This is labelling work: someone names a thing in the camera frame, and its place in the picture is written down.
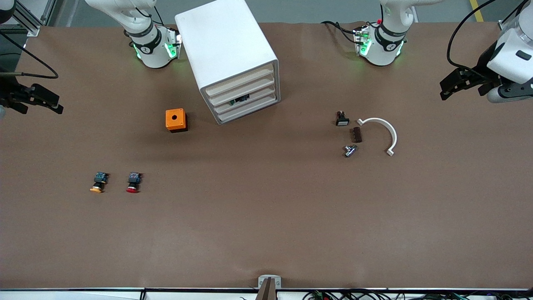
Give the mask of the yellow push button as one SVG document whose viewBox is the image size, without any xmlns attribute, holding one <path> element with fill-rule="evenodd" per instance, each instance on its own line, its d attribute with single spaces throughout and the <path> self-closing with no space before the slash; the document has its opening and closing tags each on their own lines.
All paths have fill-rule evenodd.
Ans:
<svg viewBox="0 0 533 300">
<path fill-rule="evenodd" d="M 105 185 L 109 179 L 109 174 L 106 172 L 97 172 L 94 177 L 94 184 L 90 188 L 91 192 L 102 193 L 104 192 Z"/>
</svg>

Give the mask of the red push button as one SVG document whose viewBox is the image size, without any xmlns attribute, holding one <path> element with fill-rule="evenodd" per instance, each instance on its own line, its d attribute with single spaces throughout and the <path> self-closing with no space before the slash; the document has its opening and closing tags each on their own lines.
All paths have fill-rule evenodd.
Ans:
<svg viewBox="0 0 533 300">
<path fill-rule="evenodd" d="M 139 192 L 139 185 L 142 181 L 142 174 L 139 172 L 131 172 L 128 176 L 128 187 L 126 188 L 126 192 L 128 193 L 138 193 Z"/>
</svg>

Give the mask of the grey table clamp bracket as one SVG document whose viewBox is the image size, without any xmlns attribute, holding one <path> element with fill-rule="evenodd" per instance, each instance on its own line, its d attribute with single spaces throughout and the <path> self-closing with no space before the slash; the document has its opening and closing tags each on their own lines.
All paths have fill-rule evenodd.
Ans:
<svg viewBox="0 0 533 300">
<path fill-rule="evenodd" d="M 277 292 L 281 289 L 279 275 L 261 275 L 258 277 L 258 292 L 255 300 L 278 300 Z"/>
</svg>

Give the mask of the white curved plastic bracket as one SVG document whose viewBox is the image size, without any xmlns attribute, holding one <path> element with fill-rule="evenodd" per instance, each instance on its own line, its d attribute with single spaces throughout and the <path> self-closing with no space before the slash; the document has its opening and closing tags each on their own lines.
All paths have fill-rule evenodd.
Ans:
<svg viewBox="0 0 533 300">
<path fill-rule="evenodd" d="M 357 120 L 357 123 L 360 126 L 366 125 L 367 123 L 377 123 L 385 127 L 391 136 L 390 146 L 387 148 L 385 152 L 388 154 L 388 156 L 394 156 L 395 154 L 394 149 L 396 148 L 396 145 L 398 144 L 398 133 L 396 129 L 394 128 L 394 126 L 389 121 L 382 119 L 382 118 L 378 118 L 378 117 L 374 117 L 374 118 L 372 117 L 372 118 L 366 118 L 364 120 L 359 118 Z"/>
</svg>

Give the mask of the orange button enclosure box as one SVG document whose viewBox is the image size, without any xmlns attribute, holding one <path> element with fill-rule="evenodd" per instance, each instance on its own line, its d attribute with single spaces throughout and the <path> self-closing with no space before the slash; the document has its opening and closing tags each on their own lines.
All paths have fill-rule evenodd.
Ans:
<svg viewBox="0 0 533 300">
<path fill-rule="evenodd" d="M 188 115 L 185 110 L 183 108 L 166 110 L 165 126 L 170 133 L 180 133 L 188 131 Z"/>
</svg>

